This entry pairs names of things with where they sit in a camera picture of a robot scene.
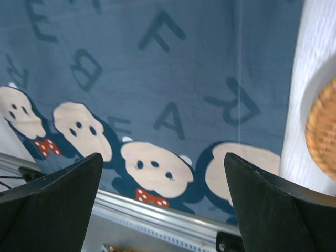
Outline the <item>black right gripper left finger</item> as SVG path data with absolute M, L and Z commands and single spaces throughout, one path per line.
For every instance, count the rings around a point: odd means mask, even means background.
M 81 251 L 102 166 L 94 153 L 1 192 L 1 251 Z

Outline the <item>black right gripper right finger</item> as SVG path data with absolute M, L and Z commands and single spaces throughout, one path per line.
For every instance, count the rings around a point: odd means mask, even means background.
M 245 251 L 335 251 L 335 197 L 234 153 L 224 168 Z

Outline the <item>round wooden plate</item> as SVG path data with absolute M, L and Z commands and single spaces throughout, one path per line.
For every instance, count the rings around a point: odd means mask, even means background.
M 335 78 L 313 103 L 306 121 L 305 138 L 315 164 L 335 180 Z

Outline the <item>blue cartoon placemat cloth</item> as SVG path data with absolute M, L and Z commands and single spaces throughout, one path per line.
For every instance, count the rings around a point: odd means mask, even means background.
M 224 157 L 279 171 L 303 1 L 1 1 L 1 115 L 48 174 L 236 225 Z

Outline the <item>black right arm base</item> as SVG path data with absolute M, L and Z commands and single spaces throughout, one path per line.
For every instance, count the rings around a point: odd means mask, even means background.
M 245 252 L 243 240 L 240 236 L 226 232 L 218 232 L 216 236 L 217 252 Z

